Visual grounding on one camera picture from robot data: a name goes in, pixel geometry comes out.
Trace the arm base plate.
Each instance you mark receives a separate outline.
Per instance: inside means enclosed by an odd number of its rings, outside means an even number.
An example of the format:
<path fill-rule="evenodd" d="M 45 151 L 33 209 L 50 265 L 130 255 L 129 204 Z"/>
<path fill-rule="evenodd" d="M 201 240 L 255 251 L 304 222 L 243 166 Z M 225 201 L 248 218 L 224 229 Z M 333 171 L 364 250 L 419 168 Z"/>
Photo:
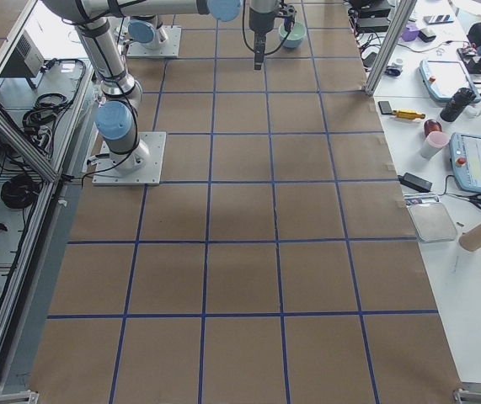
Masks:
<path fill-rule="evenodd" d="M 167 133 L 163 131 L 139 132 L 137 149 L 124 161 L 124 157 L 110 153 L 106 142 L 100 152 L 108 154 L 99 159 L 92 183 L 95 186 L 135 186 L 160 184 Z"/>
<path fill-rule="evenodd" d="M 179 56 L 182 28 L 178 25 L 163 25 L 152 29 L 144 37 L 138 35 L 130 39 L 127 57 L 132 59 L 176 59 Z"/>

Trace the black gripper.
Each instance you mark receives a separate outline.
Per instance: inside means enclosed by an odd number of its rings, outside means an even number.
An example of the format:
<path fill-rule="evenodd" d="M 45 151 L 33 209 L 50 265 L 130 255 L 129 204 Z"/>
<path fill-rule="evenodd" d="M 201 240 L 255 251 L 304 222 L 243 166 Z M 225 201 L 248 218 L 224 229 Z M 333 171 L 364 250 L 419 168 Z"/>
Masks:
<path fill-rule="evenodd" d="M 274 28 L 276 9 L 259 11 L 249 9 L 249 28 L 254 33 L 254 69 L 260 71 L 265 60 L 266 35 Z"/>

